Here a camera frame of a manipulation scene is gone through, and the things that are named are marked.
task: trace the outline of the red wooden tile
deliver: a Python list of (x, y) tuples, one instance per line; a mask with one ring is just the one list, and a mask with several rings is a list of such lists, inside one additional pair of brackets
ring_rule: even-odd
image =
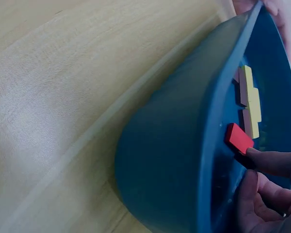
[(246, 154), (247, 149), (254, 145), (253, 140), (236, 123), (228, 125), (225, 142), (242, 154)]

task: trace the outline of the light wood grain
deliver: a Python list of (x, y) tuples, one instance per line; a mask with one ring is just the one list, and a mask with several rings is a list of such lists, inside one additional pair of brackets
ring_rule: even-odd
[(117, 140), (221, 20), (211, 0), (0, 0), (0, 232), (148, 232)]

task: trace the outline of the blue plastic bowl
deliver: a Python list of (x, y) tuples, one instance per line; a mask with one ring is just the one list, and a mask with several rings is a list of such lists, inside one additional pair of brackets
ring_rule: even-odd
[(291, 151), (291, 69), (272, 17), (258, 2), (210, 33), (123, 130), (117, 185), (123, 203), (152, 232), (231, 232), (245, 168), (224, 135), (227, 124), (239, 123), (232, 79), (243, 64), (260, 93), (255, 148)]

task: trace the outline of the yellow block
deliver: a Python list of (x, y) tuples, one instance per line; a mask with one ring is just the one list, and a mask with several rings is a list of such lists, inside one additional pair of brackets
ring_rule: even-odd
[(251, 121), (252, 138), (256, 139), (260, 137), (259, 134), (259, 124), (256, 121)]
[(259, 90), (255, 87), (251, 90), (250, 100), (248, 100), (248, 108), (251, 118), (252, 138), (255, 139), (259, 137), (258, 122), (262, 121)]
[(249, 91), (253, 88), (253, 76), (252, 69), (249, 66), (242, 66), (242, 69), (246, 76), (247, 90), (248, 90), (248, 100), (249, 100)]
[(252, 121), (261, 122), (261, 104), (259, 98), (259, 90), (257, 88), (252, 88), (252, 95), (248, 100), (248, 107)]

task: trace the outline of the person's hand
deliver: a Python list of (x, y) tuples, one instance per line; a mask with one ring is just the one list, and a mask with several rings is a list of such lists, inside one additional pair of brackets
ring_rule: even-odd
[[(291, 153), (248, 149), (246, 156), (258, 170), (288, 177), (291, 181)], [(261, 173), (248, 170), (239, 190), (237, 219), (242, 233), (291, 233), (291, 190), (269, 181)]]
[[(236, 14), (240, 15), (251, 10), (258, 0), (233, 0)], [(285, 45), (287, 55), (290, 55), (291, 40), (289, 32), (288, 13), (283, 0), (262, 0), (268, 12), (273, 16), (275, 24), (278, 27), (282, 41)]]

